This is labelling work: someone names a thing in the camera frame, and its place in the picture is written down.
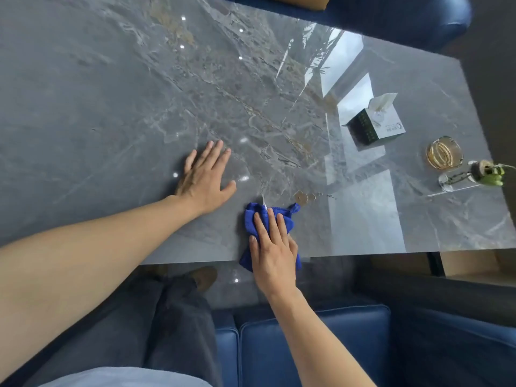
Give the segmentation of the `person's left hand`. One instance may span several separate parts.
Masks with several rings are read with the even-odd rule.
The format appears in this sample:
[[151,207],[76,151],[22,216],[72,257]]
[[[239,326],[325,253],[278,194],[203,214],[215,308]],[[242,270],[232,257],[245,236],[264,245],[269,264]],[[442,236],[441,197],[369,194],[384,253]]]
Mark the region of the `person's left hand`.
[[[226,202],[218,201],[218,193],[222,186],[223,172],[205,171],[205,157],[213,141],[209,141],[202,153],[197,152],[192,169],[184,173],[179,181],[175,195],[179,204],[185,209],[188,217],[195,219],[220,208]],[[231,156],[231,149],[224,148],[224,170]]]

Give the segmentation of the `person's right hand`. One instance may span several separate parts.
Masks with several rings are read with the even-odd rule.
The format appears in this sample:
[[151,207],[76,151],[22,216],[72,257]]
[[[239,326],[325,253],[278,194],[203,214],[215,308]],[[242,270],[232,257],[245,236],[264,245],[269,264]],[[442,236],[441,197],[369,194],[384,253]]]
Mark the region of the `person's right hand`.
[[260,266],[253,267],[256,284],[269,303],[278,298],[288,298],[297,291],[296,259],[287,247],[284,222],[284,242],[272,242],[258,213],[254,217],[260,242]]

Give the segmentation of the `blue cleaning cloth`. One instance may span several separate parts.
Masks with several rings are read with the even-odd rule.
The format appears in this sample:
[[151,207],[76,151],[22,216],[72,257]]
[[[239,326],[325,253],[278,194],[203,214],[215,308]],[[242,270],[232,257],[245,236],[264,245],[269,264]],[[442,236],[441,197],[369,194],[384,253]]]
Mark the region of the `blue cleaning cloth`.
[[[287,234],[289,234],[291,230],[294,228],[295,223],[293,221],[292,216],[293,214],[297,213],[300,210],[300,208],[300,205],[297,203],[294,203],[287,208],[272,207],[275,216],[277,216],[278,214],[281,214],[283,216]],[[264,203],[252,202],[247,205],[243,216],[243,222],[248,236],[254,236],[257,240],[259,240],[259,234],[257,232],[254,220],[256,213],[260,215],[266,230],[269,230],[267,210],[268,208]],[[252,257],[249,247],[247,247],[247,249],[242,254],[239,260],[239,264],[247,271],[251,273],[253,272]]]

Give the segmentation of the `person's left forearm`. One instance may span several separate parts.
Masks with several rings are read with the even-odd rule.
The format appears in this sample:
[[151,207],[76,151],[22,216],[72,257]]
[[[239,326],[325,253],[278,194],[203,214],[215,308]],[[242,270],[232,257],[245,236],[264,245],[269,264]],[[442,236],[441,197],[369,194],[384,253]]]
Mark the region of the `person's left forearm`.
[[202,212],[192,197],[170,196],[0,248],[0,381],[97,307]]

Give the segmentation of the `person's right forearm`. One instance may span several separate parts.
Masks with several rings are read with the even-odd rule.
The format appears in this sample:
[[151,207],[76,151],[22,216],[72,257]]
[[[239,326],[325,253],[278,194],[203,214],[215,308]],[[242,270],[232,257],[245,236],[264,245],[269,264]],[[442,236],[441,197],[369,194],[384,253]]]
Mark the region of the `person's right forearm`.
[[296,287],[266,294],[302,387],[377,387]]

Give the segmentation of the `person's grey trousers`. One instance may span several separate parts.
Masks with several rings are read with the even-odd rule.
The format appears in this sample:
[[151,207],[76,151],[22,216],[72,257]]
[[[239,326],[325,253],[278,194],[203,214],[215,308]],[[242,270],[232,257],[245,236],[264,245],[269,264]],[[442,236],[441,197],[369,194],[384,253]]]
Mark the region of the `person's grey trousers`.
[[136,274],[0,387],[38,387],[99,367],[179,372],[223,387],[215,325],[195,273]]

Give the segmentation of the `blue leather sofa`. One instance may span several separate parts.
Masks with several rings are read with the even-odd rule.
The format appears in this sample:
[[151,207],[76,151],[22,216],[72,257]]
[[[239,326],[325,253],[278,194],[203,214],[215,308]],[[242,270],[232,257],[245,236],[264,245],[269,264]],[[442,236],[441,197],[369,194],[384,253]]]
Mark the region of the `blue leather sofa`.
[[[516,387],[516,328],[359,298],[315,312],[378,387]],[[269,307],[212,316],[225,387],[301,387]]]

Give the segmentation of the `dark green tissue box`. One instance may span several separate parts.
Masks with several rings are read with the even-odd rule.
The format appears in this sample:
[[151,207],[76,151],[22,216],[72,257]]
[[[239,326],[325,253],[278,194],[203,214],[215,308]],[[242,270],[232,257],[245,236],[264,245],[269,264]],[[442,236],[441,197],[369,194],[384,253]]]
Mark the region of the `dark green tissue box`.
[[363,148],[383,146],[406,133],[394,105],[380,111],[365,108],[342,126],[349,130],[353,141]]

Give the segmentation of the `white tissue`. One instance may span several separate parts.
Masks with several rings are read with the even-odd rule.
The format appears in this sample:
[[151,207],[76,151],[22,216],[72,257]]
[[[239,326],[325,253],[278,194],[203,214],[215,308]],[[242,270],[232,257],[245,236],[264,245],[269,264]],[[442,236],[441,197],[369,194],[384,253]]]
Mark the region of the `white tissue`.
[[387,111],[394,103],[398,93],[384,93],[380,96],[373,97],[370,99],[366,110],[372,112],[385,112]]

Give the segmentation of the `tan cushion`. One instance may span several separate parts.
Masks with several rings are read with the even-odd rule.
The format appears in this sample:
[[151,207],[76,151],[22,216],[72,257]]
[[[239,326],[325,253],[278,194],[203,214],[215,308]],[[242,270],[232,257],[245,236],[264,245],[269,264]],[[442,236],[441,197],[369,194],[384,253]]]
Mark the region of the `tan cushion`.
[[330,0],[274,0],[287,5],[293,5],[310,11],[320,12],[327,8]]

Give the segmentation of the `glass ashtray with gold rings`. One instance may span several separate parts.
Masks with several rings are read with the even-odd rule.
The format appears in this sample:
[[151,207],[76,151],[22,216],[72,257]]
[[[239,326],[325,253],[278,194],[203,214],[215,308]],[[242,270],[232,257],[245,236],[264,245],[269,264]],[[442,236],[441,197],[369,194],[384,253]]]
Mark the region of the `glass ashtray with gold rings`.
[[436,170],[446,171],[461,167],[464,155],[460,145],[450,136],[442,136],[426,148],[429,165]]

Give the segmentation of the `person's light blue shirt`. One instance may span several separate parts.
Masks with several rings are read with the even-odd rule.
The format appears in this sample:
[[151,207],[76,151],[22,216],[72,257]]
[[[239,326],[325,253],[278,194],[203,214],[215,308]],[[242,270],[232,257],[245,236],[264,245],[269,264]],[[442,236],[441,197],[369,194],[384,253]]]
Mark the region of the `person's light blue shirt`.
[[99,367],[60,377],[38,387],[213,387],[179,372],[137,367]]

